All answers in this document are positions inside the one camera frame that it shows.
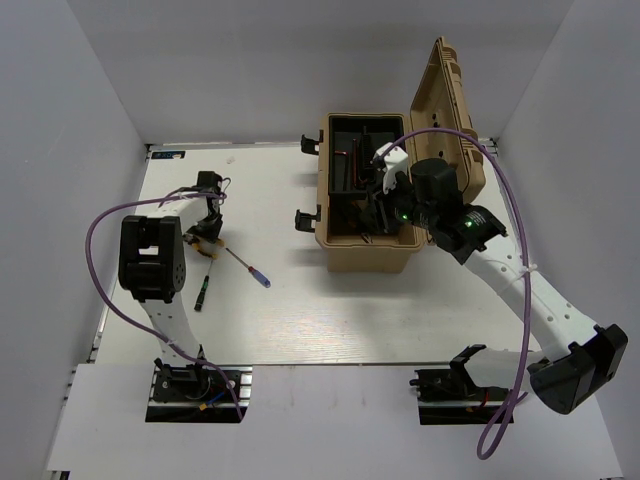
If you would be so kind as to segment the orange handled tool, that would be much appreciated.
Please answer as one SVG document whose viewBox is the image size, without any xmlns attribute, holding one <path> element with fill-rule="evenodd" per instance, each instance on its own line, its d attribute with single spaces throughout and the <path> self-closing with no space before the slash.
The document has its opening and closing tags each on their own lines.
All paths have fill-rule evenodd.
<svg viewBox="0 0 640 480">
<path fill-rule="evenodd" d="M 191 246 L 197 253 L 211 260 L 218 258 L 220 248 L 225 247 L 225 243 L 221 239 L 209 241 L 200 237 L 192 236 L 185 239 L 185 243 Z"/>
</svg>

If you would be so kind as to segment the tan plastic toolbox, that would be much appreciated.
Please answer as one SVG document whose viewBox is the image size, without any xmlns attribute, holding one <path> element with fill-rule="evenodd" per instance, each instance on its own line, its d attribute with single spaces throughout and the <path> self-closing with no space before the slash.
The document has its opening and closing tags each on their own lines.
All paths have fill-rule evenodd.
<svg viewBox="0 0 640 480">
<path fill-rule="evenodd" d="M 318 139 L 312 213 L 295 227 L 315 236 L 334 273 L 400 273 L 426 245 L 464 261 L 493 232 L 475 205 L 484 156 L 466 105 L 456 50 L 436 39 L 409 113 L 329 113 Z"/>
</svg>

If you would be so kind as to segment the large brown hex key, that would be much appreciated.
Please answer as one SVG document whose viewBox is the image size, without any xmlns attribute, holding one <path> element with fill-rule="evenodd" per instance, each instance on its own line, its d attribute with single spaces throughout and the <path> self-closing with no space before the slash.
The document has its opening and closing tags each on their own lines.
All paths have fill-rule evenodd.
<svg viewBox="0 0 640 480">
<path fill-rule="evenodd" d="M 336 150 L 333 156 L 334 180 L 333 189 L 336 192 L 348 190 L 350 153 L 343 150 Z"/>
</svg>

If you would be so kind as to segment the yellow black needle-nose pliers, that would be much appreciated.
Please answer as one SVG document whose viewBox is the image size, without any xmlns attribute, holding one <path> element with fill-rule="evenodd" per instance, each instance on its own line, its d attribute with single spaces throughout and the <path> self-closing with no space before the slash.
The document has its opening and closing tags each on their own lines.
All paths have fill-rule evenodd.
<svg viewBox="0 0 640 480">
<path fill-rule="evenodd" d="M 360 237 L 361 237 L 362 241 L 365 244 L 373 244 L 374 243 L 374 236 L 372 234 L 370 234 L 369 232 L 361 232 L 360 233 Z"/>
</svg>

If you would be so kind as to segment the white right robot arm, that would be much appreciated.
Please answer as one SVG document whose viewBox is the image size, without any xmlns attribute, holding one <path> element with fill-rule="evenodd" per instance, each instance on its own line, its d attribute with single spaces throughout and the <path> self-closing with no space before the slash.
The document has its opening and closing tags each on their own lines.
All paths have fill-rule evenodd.
<svg viewBox="0 0 640 480">
<path fill-rule="evenodd" d="M 426 230 L 436 246 L 485 282 L 519 317 L 539 351 L 514 368 L 528 392 L 567 415 L 615 376 L 628 345 L 616 324 L 602 327 L 542 275 L 522 263 L 524 248 L 489 209 L 464 201 L 454 169 L 441 158 L 414 165 L 376 157 L 377 194 L 387 216 Z"/>
</svg>

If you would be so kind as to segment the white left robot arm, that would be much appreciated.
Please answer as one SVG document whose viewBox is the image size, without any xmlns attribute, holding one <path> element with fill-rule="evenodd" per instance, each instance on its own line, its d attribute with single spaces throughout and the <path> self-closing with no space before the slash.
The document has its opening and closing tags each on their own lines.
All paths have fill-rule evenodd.
<svg viewBox="0 0 640 480">
<path fill-rule="evenodd" d="M 162 361 L 184 367 L 177 387 L 188 398 L 199 399 L 211 387 L 211 374 L 193 364 L 205 357 L 194 336 L 181 290 L 187 279 L 185 248 L 214 258 L 223 225 L 220 204 L 223 177 L 213 171 L 198 173 L 196 183 L 183 188 L 146 215 L 128 215 L 121 224 L 118 277 L 147 314 L 158 333 Z"/>
</svg>

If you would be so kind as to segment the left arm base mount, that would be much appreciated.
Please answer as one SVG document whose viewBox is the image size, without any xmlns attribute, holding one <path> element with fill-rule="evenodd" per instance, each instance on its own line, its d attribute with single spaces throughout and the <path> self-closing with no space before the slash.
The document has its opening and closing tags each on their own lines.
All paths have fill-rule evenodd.
<svg viewBox="0 0 640 480">
<path fill-rule="evenodd" d="M 249 406 L 252 368 L 172 367 L 155 360 L 145 422 L 166 424 L 238 424 Z"/>
</svg>

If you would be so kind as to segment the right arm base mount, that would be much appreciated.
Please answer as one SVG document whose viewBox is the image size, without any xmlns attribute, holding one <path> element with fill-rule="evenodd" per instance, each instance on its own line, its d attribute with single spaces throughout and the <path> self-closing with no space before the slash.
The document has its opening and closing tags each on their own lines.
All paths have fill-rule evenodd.
<svg viewBox="0 0 640 480">
<path fill-rule="evenodd" d="M 491 385 L 470 374 L 469 362 L 487 353 L 485 345 L 466 347 L 444 367 L 414 371 L 409 381 L 416 393 L 419 422 L 423 426 L 486 425 L 509 389 Z"/>
</svg>

